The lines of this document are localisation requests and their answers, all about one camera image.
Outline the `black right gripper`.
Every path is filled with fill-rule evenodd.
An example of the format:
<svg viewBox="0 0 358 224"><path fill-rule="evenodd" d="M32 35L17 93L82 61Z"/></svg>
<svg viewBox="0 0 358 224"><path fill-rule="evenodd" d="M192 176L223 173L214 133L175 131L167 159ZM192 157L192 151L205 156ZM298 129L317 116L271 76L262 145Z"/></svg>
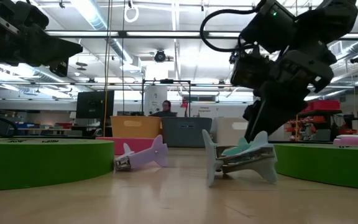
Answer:
<svg viewBox="0 0 358 224"><path fill-rule="evenodd" d="M249 105L243 114L248 121L245 139L254 139L261 131L271 135L288 120L293 119L305 109L304 99L309 93L309 85L318 93L328 86L334 77L330 65L299 50L290 50L273 62L267 77L254 90L261 99L297 98L273 102L272 100L257 100Z"/></svg>

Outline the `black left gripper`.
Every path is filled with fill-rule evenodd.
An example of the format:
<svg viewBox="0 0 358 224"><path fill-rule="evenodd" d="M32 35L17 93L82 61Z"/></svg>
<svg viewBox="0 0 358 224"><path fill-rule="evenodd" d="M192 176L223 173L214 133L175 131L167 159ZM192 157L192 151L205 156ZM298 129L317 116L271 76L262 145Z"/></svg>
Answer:
<svg viewBox="0 0 358 224"><path fill-rule="evenodd" d="M81 53L80 44L48 35L48 17L29 2L0 1L0 63L48 66L67 76L68 58Z"/></svg>

